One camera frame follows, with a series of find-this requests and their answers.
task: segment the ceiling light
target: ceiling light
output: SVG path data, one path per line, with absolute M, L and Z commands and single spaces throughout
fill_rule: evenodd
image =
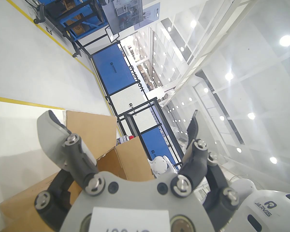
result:
M 270 158 L 270 161 L 271 161 L 273 164 L 277 164 L 277 158 L 271 157 L 271 158 Z
M 254 113 L 248 113 L 248 118 L 250 118 L 250 119 L 254 119 L 256 116 L 255 116 L 255 114 Z
M 290 35 L 285 35 L 283 37 L 281 37 L 281 39 L 279 40 L 279 44 L 283 47 L 287 47 L 290 45 Z
M 192 20 L 191 23 L 190 23 L 190 26 L 191 26 L 192 28 L 195 28 L 196 25 L 197 25 L 197 21 Z
M 226 78 L 226 80 L 230 81 L 233 79 L 233 74 L 229 72 L 225 75 L 225 78 Z

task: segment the bolt head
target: bolt head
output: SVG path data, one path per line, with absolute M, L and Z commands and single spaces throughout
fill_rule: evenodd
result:
M 225 188 L 222 191 L 223 195 L 226 196 L 229 200 L 232 206 L 237 206 L 239 204 L 239 197 L 237 192 L 232 188 Z
M 214 160 L 217 160 L 218 156 L 216 153 L 214 152 L 210 152 L 209 155 L 208 155 L 208 158 L 211 160 L 211 161 L 214 161 Z
M 202 140 L 198 140 L 198 146 L 203 149 L 206 147 L 206 143 Z

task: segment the jarvis logo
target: jarvis logo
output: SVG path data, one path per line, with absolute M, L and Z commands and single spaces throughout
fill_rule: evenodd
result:
M 117 73 L 117 71 L 116 71 L 115 66 L 113 65 L 113 63 L 110 63 L 110 65 L 112 66 L 114 72 Z
M 272 214 L 269 212 L 269 210 L 267 209 L 272 209 L 274 207 L 277 206 L 276 203 L 274 203 L 273 201 L 268 201 L 268 202 L 265 202 L 263 205 L 261 203 L 254 203 L 257 207 L 259 207 L 263 213 L 265 213 L 267 216 L 271 216 Z

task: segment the white floor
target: white floor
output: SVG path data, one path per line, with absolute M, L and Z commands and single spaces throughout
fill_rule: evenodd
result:
M 12 1 L 34 17 L 24 1 Z M 91 67 L 84 54 L 79 59 Z M 0 0 L 0 97 L 110 115 L 94 75 L 6 0 Z M 44 110 L 0 102 L 0 202 L 58 170 L 36 138 Z

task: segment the brown cardboard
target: brown cardboard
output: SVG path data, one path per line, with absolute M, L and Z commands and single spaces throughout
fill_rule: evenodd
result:
M 128 181 L 149 181 L 154 179 L 139 137 L 120 144 L 115 149 Z
M 47 190 L 56 175 L 57 173 L 0 203 L 0 212 L 5 224 L 16 221 L 32 208 L 36 196 L 41 191 Z M 69 188 L 71 204 L 75 202 L 81 191 L 81 187 L 76 182 L 71 184 Z
M 81 136 L 88 149 L 98 159 L 97 166 L 100 171 L 109 171 L 130 181 L 154 179 L 139 137 L 114 147 L 116 122 L 116 117 L 75 111 L 66 112 L 67 128 Z M 33 203 L 37 194 L 46 190 L 55 176 L 56 174 L 44 179 L 0 204 L 0 211 L 7 225 L 1 232 L 52 231 L 42 221 Z M 74 203 L 81 190 L 80 186 L 73 182 L 69 188 L 71 204 Z
M 122 143 L 97 161 L 99 171 L 109 171 L 128 181 L 154 179 L 139 137 Z
M 67 111 L 66 126 L 78 134 L 95 159 L 116 145 L 117 118 L 86 112 Z

